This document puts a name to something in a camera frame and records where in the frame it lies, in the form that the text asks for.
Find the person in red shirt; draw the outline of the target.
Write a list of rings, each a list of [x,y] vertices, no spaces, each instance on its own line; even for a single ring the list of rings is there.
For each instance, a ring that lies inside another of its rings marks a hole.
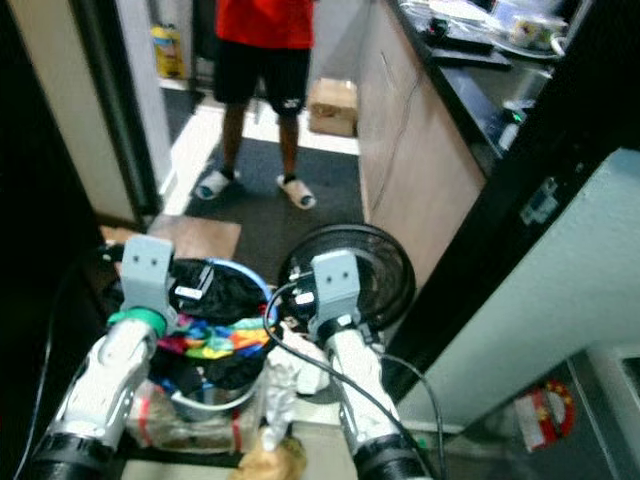
[[[193,196],[211,200],[236,180],[248,105],[257,86],[264,84],[282,152],[282,174],[276,183],[298,209],[314,209],[314,192],[297,177],[300,114],[315,41],[314,4],[315,0],[216,0],[219,47],[212,93],[225,108],[220,131],[223,164],[197,183]]]

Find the rainbow patterned garment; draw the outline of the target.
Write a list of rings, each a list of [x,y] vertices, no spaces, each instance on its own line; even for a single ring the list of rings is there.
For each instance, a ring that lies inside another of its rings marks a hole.
[[[202,317],[180,315],[174,332],[159,340],[160,351],[196,360],[248,357],[264,352],[270,335],[260,317],[247,317],[230,325],[215,325]]]

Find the black garment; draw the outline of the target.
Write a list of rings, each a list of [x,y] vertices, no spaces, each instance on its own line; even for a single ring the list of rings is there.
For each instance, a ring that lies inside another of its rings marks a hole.
[[[265,314],[268,294],[260,285],[260,279],[250,270],[236,262],[221,259],[175,259],[206,260],[216,265],[216,285],[214,300],[207,302],[175,302],[170,288],[170,305],[177,312],[177,320],[170,325],[160,339],[174,332],[180,315],[202,317],[215,325],[230,325],[247,317],[260,317]],[[148,380],[165,390],[169,396],[178,394],[191,401],[198,401],[205,394],[237,392],[251,387],[264,369],[266,357],[274,348],[270,340],[264,352],[248,357],[232,356],[220,360],[196,360],[180,357],[173,353],[160,351],[152,357]]]

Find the black kitchen countertop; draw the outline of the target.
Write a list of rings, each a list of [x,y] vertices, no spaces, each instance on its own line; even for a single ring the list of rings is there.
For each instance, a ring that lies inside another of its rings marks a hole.
[[[522,0],[495,1],[498,15],[490,15],[472,0],[387,0],[390,13],[398,18],[404,36],[486,175],[492,174],[509,151],[498,147],[498,110],[490,81],[513,67],[545,69],[552,78],[573,32],[567,27],[550,51],[513,46],[506,37],[513,17],[540,12],[525,9]]]

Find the blue laundry basket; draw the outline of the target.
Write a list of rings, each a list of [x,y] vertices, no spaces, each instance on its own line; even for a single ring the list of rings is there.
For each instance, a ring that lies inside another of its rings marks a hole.
[[[150,381],[189,416],[237,410],[271,347],[268,285],[229,260],[125,257],[110,287],[118,310],[88,356],[115,397]]]

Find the black floor fan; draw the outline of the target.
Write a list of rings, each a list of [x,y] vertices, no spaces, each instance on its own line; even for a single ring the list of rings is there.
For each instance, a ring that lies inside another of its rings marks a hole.
[[[314,307],[287,305],[285,291],[291,287],[291,276],[312,274],[312,259],[335,250],[356,255],[361,285],[358,314],[320,321],[316,319],[316,303]],[[362,223],[311,230],[285,257],[278,282],[282,284],[280,312],[305,326],[320,344],[343,330],[355,330],[366,342],[378,343],[379,333],[403,317],[416,292],[415,270],[401,243],[383,229]]]

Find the brown floor mat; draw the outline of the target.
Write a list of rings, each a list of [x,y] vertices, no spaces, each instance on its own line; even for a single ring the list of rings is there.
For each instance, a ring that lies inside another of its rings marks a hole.
[[[241,224],[186,215],[159,215],[141,230],[100,225],[108,246],[123,246],[132,236],[147,234],[173,243],[178,259],[232,259],[241,238]]]

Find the yellow bottle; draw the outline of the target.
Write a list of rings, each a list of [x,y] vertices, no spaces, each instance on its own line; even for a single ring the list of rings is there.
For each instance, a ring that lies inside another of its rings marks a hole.
[[[150,29],[152,45],[154,45],[155,67],[157,76],[180,81],[186,77],[186,64],[182,58],[180,32],[173,24],[169,26],[152,26]]]

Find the clear plastic package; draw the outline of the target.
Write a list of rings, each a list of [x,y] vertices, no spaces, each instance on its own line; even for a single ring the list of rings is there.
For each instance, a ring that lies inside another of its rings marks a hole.
[[[125,421],[134,442],[143,448],[192,454],[242,453],[259,435],[262,406],[250,399],[233,410],[216,411],[210,419],[189,421],[169,398],[156,394],[137,399]]]

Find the grey door latch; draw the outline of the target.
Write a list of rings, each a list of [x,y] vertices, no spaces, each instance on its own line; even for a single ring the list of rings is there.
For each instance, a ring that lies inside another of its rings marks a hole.
[[[522,223],[526,227],[534,227],[547,223],[550,216],[556,214],[559,209],[559,201],[556,193],[559,188],[558,180],[554,177],[547,177],[526,202],[524,209],[520,212]]]

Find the black cooktop with green light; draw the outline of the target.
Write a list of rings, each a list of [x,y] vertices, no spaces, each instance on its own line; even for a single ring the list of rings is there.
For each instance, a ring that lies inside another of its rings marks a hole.
[[[548,70],[531,67],[513,67],[490,81],[492,101],[498,110],[499,128],[497,143],[506,152],[520,132],[522,125],[534,110],[545,84],[549,82]]]

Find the white cloth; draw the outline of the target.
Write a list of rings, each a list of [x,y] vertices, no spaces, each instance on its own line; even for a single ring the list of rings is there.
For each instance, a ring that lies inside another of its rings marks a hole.
[[[308,362],[310,358],[320,365],[329,365],[314,343],[292,330],[284,330],[282,339],[283,346],[271,349],[264,370],[266,380],[262,399],[266,424],[261,428],[261,445],[265,451],[275,451],[288,435],[300,387],[310,396],[330,383],[320,367]]]

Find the cardboard box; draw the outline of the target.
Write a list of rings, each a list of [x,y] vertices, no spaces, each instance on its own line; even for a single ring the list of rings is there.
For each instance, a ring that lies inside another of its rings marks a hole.
[[[308,97],[308,129],[317,134],[355,138],[357,84],[349,79],[320,78]]]

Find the wooden kitchen cabinet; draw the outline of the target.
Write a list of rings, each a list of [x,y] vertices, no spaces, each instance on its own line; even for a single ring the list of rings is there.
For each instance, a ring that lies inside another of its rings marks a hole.
[[[371,0],[358,76],[364,209],[428,283],[485,184],[460,129],[399,23],[397,0]]]

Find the brown plush item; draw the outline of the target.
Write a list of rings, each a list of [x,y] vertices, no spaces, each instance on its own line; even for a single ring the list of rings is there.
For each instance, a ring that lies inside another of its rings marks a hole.
[[[307,462],[305,448],[297,439],[284,439],[274,451],[256,445],[244,454],[228,480],[301,480]]]

